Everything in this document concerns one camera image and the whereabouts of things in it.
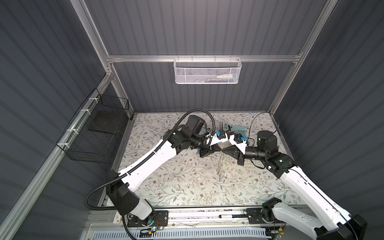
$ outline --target white mesh basket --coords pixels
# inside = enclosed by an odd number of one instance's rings
[[[236,84],[239,80],[241,61],[180,61],[175,58],[175,82],[177,84]]]

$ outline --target robotic arm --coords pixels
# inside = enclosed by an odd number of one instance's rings
[[[108,174],[107,180],[112,183],[106,185],[106,192],[121,215],[132,214],[147,225],[151,224],[155,210],[134,191],[161,164],[190,147],[198,149],[200,157],[222,151],[237,159],[239,165],[244,165],[246,159],[260,160],[270,172],[295,191],[318,217],[303,214],[282,203],[280,199],[272,198],[263,204],[261,212],[258,213],[265,222],[284,221],[312,239],[363,239],[366,221],[360,215],[352,216],[336,204],[305,175],[300,167],[295,165],[288,155],[279,152],[277,137],[272,132],[258,132],[257,147],[251,147],[247,146],[246,137],[240,134],[228,137],[222,129],[215,131],[214,120],[209,113],[213,123],[210,136],[205,121],[196,115],[189,116],[185,125],[179,125],[187,114],[172,130],[166,132],[163,139],[147,154],[118,173],[111,171]],[[206,132],[199,134],[203,126]],[[218,143],[226,141],[232,145],[221,149]]]

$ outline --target floral pattern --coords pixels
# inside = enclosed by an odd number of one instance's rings
[[[171,129],[182,113],[139,113],[134,122],[126,151],[121,161],[123,169],[148,152]],[[196,113],[207,123],[209,117]],[[249,125],[257,113],[213,113],[218,122]],[[274,131],[268,114],[259,115],[252,124],[251,137],[260,130]],[[279,150],[285,149],[277,133]],[[183,150],[154,171],[135,191],[152,205],[261,205],[271,197],[286,204],[303,204],[300,197],[267,170],[258,169],[250,161],[239,166],[230,156],[218,152],[200,158],[197,150]]]

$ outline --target gray wall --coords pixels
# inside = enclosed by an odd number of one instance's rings
[[[86,0],[110,55],[299,53],[324,0]],[[290,63],[243,63],[238,84],[178,85],[170,63],[115,63],[136,112],[269,109]]]
[[[384,1],[339,0],[276,117],[295,160],[332,199],[384,229]]]
[[[105,72],[69,1],[0,1],[0,40],[2,222]],[[16,238],[26,239],[21,236],[28,231],[43,234],[54,225],[73,234],[75,224],[53,220],[69,214],[82,227],[76,212],[84,210],[71,207],[81,198],[73,192],[84,195],[84,188],[101,182],[90,173],[99,168],[64,159]]]

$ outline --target black wire basket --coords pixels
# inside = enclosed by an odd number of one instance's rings
[[[84,110],[68,140],[56,144],[71,160],[113,162],[129,121],[128,110],[128,99],[101,94]]]

